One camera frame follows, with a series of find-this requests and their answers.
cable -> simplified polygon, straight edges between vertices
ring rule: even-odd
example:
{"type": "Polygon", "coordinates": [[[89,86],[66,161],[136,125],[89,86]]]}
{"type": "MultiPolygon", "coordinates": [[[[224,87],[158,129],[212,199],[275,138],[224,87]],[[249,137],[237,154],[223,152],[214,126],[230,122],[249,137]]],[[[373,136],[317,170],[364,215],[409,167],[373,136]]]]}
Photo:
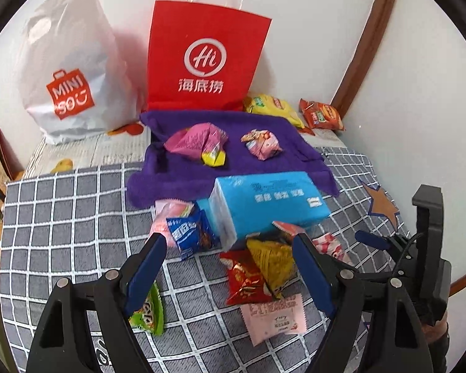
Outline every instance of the cable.
{"type": "Polygon", "coordinates": [[[394,270],[393,270],[392,273],[391,273],[392,278],[396,278],[397,275],[399,274],[400,263],[404,260],[405,254],[408,253],[409,248],[411,248],[411,245],[413,245],[413,242],[416,241],[418,238],[421,238],[421,237],[423,237],[423,236],[424,236],[424,233],[416,233],[416,234],[414,234],[414,235],[409,239],[409,241],[408,241],[407,244],[405,245],[404,249],[403,249],[402,252],[400,253],[399,259],[398,259],[397,262],[395,263],[394,270]]]}

tissue package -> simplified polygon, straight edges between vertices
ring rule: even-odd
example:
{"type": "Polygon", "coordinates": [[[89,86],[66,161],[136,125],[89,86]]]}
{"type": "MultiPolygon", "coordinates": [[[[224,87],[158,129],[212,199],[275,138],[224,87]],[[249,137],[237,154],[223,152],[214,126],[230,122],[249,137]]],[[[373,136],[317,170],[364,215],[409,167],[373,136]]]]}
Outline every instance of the tissue package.
{"type": "Polygon", "coordinates": [[[273,220],[309,228],[330,214],[305,172],[216,178],[209,203],[224,251],[275,231],[273,220]]]}

pink candy wrapper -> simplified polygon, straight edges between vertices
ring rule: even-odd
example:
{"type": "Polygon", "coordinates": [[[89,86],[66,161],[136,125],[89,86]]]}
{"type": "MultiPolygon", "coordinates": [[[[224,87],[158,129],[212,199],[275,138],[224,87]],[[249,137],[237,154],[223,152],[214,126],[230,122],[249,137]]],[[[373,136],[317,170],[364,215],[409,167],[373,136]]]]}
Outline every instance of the pink candy wrapper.
{"type": "Polygon", "coordinates": [[[300,293],[269,303],[243,304],[240,310],[254,346],[280,333],[303,334],[307,331],[300,293]]]}
{"type": "Polygon", "coordinates": [[[319,238],[313,239],[313,244],[320,254],[331,255],[346,264],[352,265],[349,255],[342,249],[342,244],[332,234],[326,233],[319,238]]]}
{"type": "Polygon", "coordinates": [[[167,246],[176,246],[167,226],[168,217],[188,217],[193,209],[193,203],[179,199],[163,199],[155,201],[156,217],[150,227],[149,237],[153,233],[160,233],[166,238],[167,246]]]}
{"type": "Polygon", "coordinates": [[[164,147],[170,153],[181,154],[194,160],[202,160],[210,167],[224,165],[226,153],[223,145],[228,136],[212,123],[198,123],[172,135],[164,147]]]}
{"type": "Polygon", "coordinates": [[[259,160],[265,161],[283,150],[276,136],[269,130],[254,129],[241,138],[248,150],[259,160]]]}

chinese characters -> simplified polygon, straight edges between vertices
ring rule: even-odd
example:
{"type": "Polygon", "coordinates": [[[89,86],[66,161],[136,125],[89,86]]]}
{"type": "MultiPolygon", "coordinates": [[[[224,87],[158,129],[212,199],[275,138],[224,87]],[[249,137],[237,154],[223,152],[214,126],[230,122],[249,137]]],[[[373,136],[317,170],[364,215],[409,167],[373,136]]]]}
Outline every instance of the chinese characters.
{"type": "Polygon", "coordinates": [[[193,230],[196,227],[197,227],[197,224],[193,222],[183,223],[179,227],[179,229],[176,229],[175,231],[172,232],[172,238],[174,238],[175,240],[179,240],[184,235],[186,235],[190,230],[193,230]]]}
{"type": "MultiPolygon", "coordinates": [[[[304,191],[301,189],[293,189],[290,191],[290,193],[292,197],[304,195],[304,191]]],[[[275,192],[273,196],[275,200],[288,199],[290,197],[287,191],[275,192]]],[[[272,199],[272,197],[271,197],[271,194],[265,193],[265,194],[255,195],[254,199],[257,203],[260,203],[260,202],[269,202],[272,199]]]]}
{"type": "Polygon", "coordinates": [[[211,94],[221,94],[224,86],[223,81],[215,80],[195,80],[193,78],[180,78],[179,79],[179,91],[189,92],[205,92],[211,94]]]}

red paper bag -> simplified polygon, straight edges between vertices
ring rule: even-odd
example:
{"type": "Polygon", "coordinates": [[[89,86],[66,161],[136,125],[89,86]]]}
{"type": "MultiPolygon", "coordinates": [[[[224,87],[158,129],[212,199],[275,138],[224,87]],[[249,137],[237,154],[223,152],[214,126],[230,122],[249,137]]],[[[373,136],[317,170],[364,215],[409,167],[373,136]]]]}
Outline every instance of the red paper bag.
{"type": "Polygon", "coordinates": [[[234,8],[155,1],[148,109],[242,110],[270,24],[234,8]]]}

